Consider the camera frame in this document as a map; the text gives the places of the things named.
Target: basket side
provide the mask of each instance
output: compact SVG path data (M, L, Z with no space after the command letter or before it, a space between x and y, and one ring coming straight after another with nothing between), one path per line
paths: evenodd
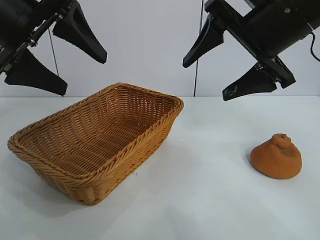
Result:
M125 159L122 159L119 165L108 174L107 178L92 185L85 184L83 187L72 187L43 173L40 169L34 170L45 181L68 194L73 200L84 205L94 206L104 200L120 183L154 154L167 138L173 123L174 119L163 123L159 129L150 133L143 142L138 144L135 151L132 151Z

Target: woven basket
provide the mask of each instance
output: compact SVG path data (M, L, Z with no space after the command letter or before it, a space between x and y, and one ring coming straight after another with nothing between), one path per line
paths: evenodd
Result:
M118 83L18 131L8 148L92 206L160 147L183 106L177 97Z

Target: basket rim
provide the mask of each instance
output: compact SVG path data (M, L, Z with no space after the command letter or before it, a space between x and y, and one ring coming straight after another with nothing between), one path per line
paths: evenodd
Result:
M144 131L142 134L140 134L138 137L136 137L133 141L128 143L123 149L121 149L117 154L113 155L111 158L105 161L104 164L102 164L97 170L88 172L85 174L81 175L74 175L70 172L67 172L60 167L50 163L48 160L45 158L40 157L36 153L30 151L28 148L24 147L23 144L21 144L21 138L32 132L34 129L39 128L39 127L46 127L48 124L50 124L52 121L55 121L59 119L60 117L64 116L65 114L72 114L76 109L82 108L83 106L87 104L94 103L96 101L96 97L101 96L101 95L106 95L110 91L116 90L118 88L128 88L128 89L136 89L138 91L152 94L157 97L161 98L167 98L173 102L175 102L175 106L164 116L162 116L158 121L156 121L152 126L150 126L146 131ZM8 148L12 151L15 152L15 149L18 149L19 151L22 151L25 155L32 157L33 160L36 160L38 164L41 164L43 167L49 167L51 170L55 171L59 175L66 176L68 178L71 178L73 180L79 180L79 181L85 181L89 178L97 177L101 175L101 173L107 173L105 175L108 176L123 160L124 158L127 157L127 154L131 151L134 150L135 147L138 146L138 143L142 142L147 136L149 136L152 132L156 131L165 121L166 119L172 117L176 118L180 112L182 111L184 107L184 102L172 95L164 94L158 91L154 91L151 89L143 88L140 86L135 86L129 83L116 83L113 85L110 85L106 88L103 88L102 90L98 91L97 93L94 93L93 95L74 103L71 106L68 106L56 113L53 113L41 120L38 120L23 129L17 131L13 136L10 137L8 141Z

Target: wicker basket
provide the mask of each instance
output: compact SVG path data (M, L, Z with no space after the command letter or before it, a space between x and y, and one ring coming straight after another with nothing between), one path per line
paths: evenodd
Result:
M118 83L18 131L8 148L75 201L96 205L159 148L183 106Z

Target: screw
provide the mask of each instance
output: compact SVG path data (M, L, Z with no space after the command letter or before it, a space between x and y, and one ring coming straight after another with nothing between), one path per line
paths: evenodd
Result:
M38 43L34 40L34 39L30 39L30 42L29 42L29 45L31 46L31 47L35 47L35 46L37 46L38 45Z
M262 69L264 69L264 66L262 66L261 63L258 62L258 63L255 65L255 68L256 68L257 70L262 70Z

